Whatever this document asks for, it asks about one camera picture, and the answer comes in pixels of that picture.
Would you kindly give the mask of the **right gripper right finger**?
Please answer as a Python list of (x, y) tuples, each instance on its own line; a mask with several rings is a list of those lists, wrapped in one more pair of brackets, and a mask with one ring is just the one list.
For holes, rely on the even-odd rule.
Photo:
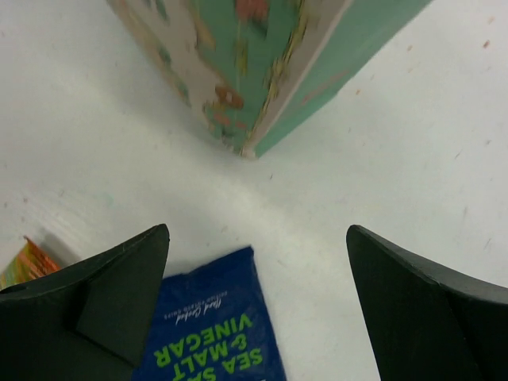
[(359, 225), (348, 258), (382, 380), (505, 380), (507, 289)]

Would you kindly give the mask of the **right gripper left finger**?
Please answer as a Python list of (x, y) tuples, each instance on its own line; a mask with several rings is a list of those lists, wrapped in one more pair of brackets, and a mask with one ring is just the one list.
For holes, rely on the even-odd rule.
[(1, 293), (3, 380), (129, 380), (170, 243), (165, 224)]

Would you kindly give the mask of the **orange snack packet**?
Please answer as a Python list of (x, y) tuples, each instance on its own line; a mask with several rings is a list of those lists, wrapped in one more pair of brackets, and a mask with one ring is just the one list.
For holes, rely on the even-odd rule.
[(27, 236), (24, 236), (24, 238), (25, 245), (6, 268), (1, 271), (2, 291), (8, 287), (39, 279), (61, 269), (61, 266), (43, 249)]

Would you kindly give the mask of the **blue Burts crisps bag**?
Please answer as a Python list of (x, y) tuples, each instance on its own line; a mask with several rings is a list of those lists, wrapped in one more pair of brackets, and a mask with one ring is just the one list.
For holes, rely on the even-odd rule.
[(163, 279), (134, 380), (286, 377), (252, 247)]

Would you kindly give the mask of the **green patterned paper bag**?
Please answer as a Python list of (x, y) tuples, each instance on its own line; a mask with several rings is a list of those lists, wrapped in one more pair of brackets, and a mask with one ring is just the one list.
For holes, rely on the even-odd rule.
[(400, 1), (112, 1), (166, 83), (232, 152), (258, 158), (424, 8)]

